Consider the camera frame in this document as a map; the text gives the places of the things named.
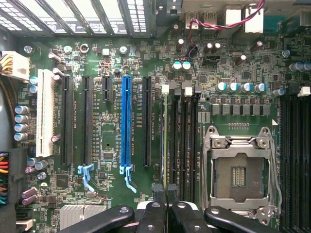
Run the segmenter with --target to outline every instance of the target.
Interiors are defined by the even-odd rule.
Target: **pci slot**
[[[72,137],[73,137],[73,79],[65,76],[62,80],[61,104],[61,164],[72,163]]]
[[[102,77],[102,97],[104,102],[112,102],[112,77]]]
[[[93,79],[82,77],[82,149],[81,164],[92,163]]]
[[[132,78],[122,77],[122,106],[121,106],[121,155],[120,174],[125,176],[126,186],[136,193],[136,189],[130,185],[133,165],[132,156]]]
[[[151,149],[151,77],[142,79],[142,165],[150,166]]]
[[[38,70],[36,157],[53,155],[54,79],[48,69]]]

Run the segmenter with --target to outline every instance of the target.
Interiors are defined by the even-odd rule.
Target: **white connector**
[[[20,55],[15,51],[2,51],[2,55],[12,55],[12,74],[3,74],[4,76],[29,82],[29,66],[30,62],[27,57]]]
[[[48,69],[38,70],[36,157],[53,154],[54,74]]]

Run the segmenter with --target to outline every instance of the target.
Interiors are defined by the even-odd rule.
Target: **electrolytic capacitor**
[[[21,203],[23,205],[29,205],[29,204],[33,203],[35,200],[37,200],[37,195],[32,195],[32,196],[24,199]]]
[[[18,105],[15,107],[15,112],[17,114],[26,114],[28,113],[28,107]]]
[[[263,83],[257,84],[255,86],[255,91],[257,93],[263,92],[265,90],[265,85]]]
[[[246,61],[246,56],[245,55],[241,55],[240,57],[238,57],[236,60],[235,60],[235,64],[237,66],[241,65],[243,62]]]
[[[257,41],[256,44],[254,44],[251,47],[251,52],[256,52],[256,51],[262,49],[262,47],[263,47],[263,42],[262,41]]]
[[[213,48],[213,44],[212,43],[207,43],[205,45],[204,49],[203,49],[203,52],[204,53],[208,53],[208,52],[210,52],[212,50],[212,48]]]
[[[275,96],[283,96],[285,94],[285,90],[283,89],[277,89],[277,90],[274,90],[273,92],[273,95]]]
[[[16,131],[16,132],[25,132],[25,131],[27,131],[27,129],[28,129],[28,125],[27,124],[16,124],[15,126],[14,126],[14,130]]]
[[[306,72],[311,70],[311,62],[305,62],[303,64],[303,68],[300,70],[301,72]]]
[[[292,72],[299,71],[299,70],[302,70],[302,69],[303,69],[303,65],[304,65],[304,64],[303,64],[302,62],[292,63],[292,64],[290,64],[289,69],[290,69]]]
[[[243,85],[241,85],[241,91],[242,92],[248,92],[251,91],[251,84],[250,83],[244,83]]]
[[[181,69],[181,63],[180,62],[174,62],[173,66],[172,66],[172,69],[174,71],[180,71]]]
[[[39,162],[36,162],[35,169],[42,170],[45,169],[48,166],[48,162],[45,160],[41,160]]]
[[[182,68],[183,71],[189,71],[190,68],[191,68],[190,62],[183,62],[183,65],[182,65],[181,68]]]
[[[221,45],[219,43],[215,43],[213,48],[212,48],[212,50],[211,50],[211,52],[212,53],[216,53],[220,49],[220,46]]]
[[[62,84],[62,77],[60,77],[58,74],[55,74],[53,76],[54,81],[58,84],[61,85]]]
[[[41,171],[37,174],[38,180],[44,180],[47,177],[47,174],[44,171]]]
[[[35,171],[37,171],[37,169],[35,169],[34,167],[28,166],[28,167],[25,168],[25,173],[26,174],[30,174],[30,173],[33,173]]]
[[[220,83],[218,83],[218,84],[216,85],[215,88],[216,88],[216,91],[222,92],[222,91],[225,90],[226,84],[225,84],[224,82],[220,82]]]
[[[32,85],[29,87],[29,92],[32,93],[32,94],[35,94],[38,92],[38,87],[35,86],[35,85]]]
[[[34,166],[40,160],[38,158],[29,158],[27,160],[27,166]]]
[[[230,83],[228,85],[227,89],[229,92],[235,92],[236,90],[238,90],[238,84],[237,83]]]
[[[37,83],[38,83],[38,78],[37,78],[36,76],[30,77],[29,83],[32,84],[32,85],[37,85]]]
[[[55,55],[55,53],[53,53],[53,52],[49,52],[49,58],[53,61],[53,62],[55,62],[55,63],[60,63],[60,57],[59,56],[57,56],[57,55]]]
[[[28,116],[27,115],[16,115],[14,118],[16,123],[25,123],[28,121]]]
[[[18,142],[27,140],[27,138],[28,138],[28,134],[27,133],[16,133],[14,135],[14,140],[18,141]]]
[[[183,39],[179,39],[179,40],[177,41],[177,44],[176,44],[176,49],[177,49],[178,51],[180,51],[180,50],[183,48],[184,44],[185,44],[184,40],[183,40]]]
[[[60,134],[54,135],[54,136],[51,138],[51,141],[52,141],[52,142],[58,142],[59,140],[60,140]]]
[[[21,197],[22,198],[28,198],[28,197],[35,195],[35,194],[37,194],[37,189],[35,187],[32,187],[32,188],[22,192]]]

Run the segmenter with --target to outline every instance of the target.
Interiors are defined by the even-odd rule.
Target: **white pci slot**
[[[48,69],[38,70],[36,157],[53,154],[54,79]]]

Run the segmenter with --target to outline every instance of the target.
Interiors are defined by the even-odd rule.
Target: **black pcie slot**
[[[150,166],[151,156],[151,77],[142,79],[142,165]]]
[[[62,80],[62,101],[61,101],[61,164],[72,163],[72,136],[73,136],[73,80],[65,76]]]
[[[82,77],[82,149],[81,164],[92,163],[93,79]]]

